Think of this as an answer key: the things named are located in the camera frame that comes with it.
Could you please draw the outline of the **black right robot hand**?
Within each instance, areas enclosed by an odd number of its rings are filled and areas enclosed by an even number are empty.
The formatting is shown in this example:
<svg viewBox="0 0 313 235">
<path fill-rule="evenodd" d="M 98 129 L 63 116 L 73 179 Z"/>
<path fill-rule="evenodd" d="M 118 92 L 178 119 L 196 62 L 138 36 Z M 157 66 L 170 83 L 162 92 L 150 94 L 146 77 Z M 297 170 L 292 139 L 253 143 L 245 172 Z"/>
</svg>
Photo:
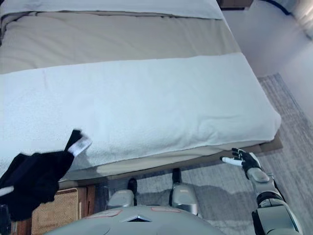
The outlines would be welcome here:
<svg viewBox="0 0 313 235">
<path fill-rule="evenodd" d="M 243 168 L 245 173 L 247 173 L 251 168 L 261 169 L 261 164 L 254 153 L 246 152 L 239 148 L 232 148 L 231 151 L 233 156 L 232 158 L 226 156 L 220 157 L 220 160 L 223 163 L 240 166 Z"/>
</svg>

